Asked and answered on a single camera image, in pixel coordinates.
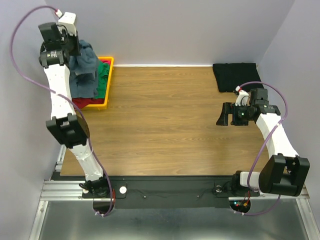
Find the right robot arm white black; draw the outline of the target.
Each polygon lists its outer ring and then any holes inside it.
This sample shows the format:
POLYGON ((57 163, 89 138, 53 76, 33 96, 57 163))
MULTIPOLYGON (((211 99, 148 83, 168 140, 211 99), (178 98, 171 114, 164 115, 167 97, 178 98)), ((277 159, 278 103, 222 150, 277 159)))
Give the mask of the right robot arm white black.
POLYGON ((237 171, 230 182, 231 192, 242 195, 249 189, 262 193, 297 197, 310 169, 307 158, 301 157, 292 146, 282 125, 286 119, 276 105, 268 100, 268 91, 255 88, 246 92, 237 86, 235 102, 225 102, 216 121, 218 126, 248 126, 252 121, 260 130, 269 160, 260 172, 237 171))

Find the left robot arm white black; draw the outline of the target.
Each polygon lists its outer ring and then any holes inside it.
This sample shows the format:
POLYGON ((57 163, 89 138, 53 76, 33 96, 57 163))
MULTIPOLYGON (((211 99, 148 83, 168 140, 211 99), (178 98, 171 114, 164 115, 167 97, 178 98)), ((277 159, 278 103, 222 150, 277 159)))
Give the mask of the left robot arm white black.
POLYGON ((38 26, 43 38, 39 62, 49 83, 51 117, 46 128, 53 137, 73 153, 85 174, 79 186, 98 198, 113 193, 112 186, 90 143, 89 126, 72 102, 70 58, 81 54, 79 39, 65 23, 47 22, 38 26))

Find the blue-grey t-shirt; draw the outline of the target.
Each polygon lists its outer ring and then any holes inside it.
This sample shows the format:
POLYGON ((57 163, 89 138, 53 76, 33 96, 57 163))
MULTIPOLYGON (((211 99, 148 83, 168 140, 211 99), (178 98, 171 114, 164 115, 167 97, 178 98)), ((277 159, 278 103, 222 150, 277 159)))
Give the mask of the blue-grey t-shirt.
POLYGON ((93 98, 98 95, 98 59, 93 47, 85 40, 79 41, 80 55, 71 56, 69 62, 69 88, 73 99, 93 98))

